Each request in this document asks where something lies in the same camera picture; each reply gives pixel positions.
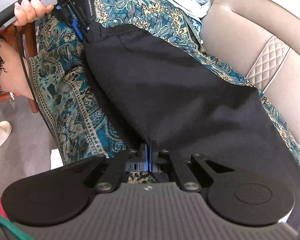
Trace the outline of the person left hand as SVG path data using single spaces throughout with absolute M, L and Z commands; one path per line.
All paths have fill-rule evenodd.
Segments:
M 32 23 L 36 19 L 49 14 L 53 10 L 53 5 L 44 5 L 40 0 L 22 0 L 14 4 L 14 15 L 16 21 L 13 25 L 16 27 Z

